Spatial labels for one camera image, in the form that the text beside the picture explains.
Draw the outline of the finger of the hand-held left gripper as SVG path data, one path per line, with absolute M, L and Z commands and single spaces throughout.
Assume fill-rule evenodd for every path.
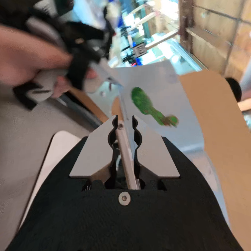
M 89 67 L 97 74 L 96 78 L 89 81 L 89 83 L 93 86 L 99 87 L 104 82 L 125 86 L 125 82 L 121 74 L 121 68 L 110 67 L 107 61 L 100 61 L 99 63 L 91 61 L 89 63 Z

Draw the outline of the black and white marker tag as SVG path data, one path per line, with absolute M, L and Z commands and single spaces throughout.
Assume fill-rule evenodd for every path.
M 144 43 L 140 43 L 133 47 L 133 52 L 136 58 L 139 58 L 145 54 L 147 54 L 147 49 Z

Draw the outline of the brick instruction booklet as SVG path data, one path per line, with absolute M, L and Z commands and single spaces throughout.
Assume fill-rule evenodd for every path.
M 125 86 L 118 85 L 118 102 L 133 159 L 136 144 L 132 117 L 137 116 L 162 139 L 165 137 L 171 141 L 195 164 L 216 195 L 221 212 L 230 226 L 215 168 L 204 151 L 202 129 L 170 61 L 121 67 L 121 74 Z

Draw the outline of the person's left hand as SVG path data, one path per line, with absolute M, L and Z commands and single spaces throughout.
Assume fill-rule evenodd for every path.
M 32 34 L 0 26 L 0 83 L 17 86 L 40 70 L 67 69 L 72 56 Z

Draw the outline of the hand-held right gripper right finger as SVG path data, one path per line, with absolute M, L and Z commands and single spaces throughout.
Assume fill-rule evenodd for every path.
M 132 117 L 134 174 L 145 184 L 152 180 L 177 179 L 180 173 L 161 137 L 139 117 Z

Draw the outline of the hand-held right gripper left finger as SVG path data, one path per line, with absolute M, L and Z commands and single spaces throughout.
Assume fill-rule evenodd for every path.
M 118 115 L 100 125 L 89 134 L 70 172 L 71 178 L 101 180 L 105 183 L 116 177 L 115 149 Z

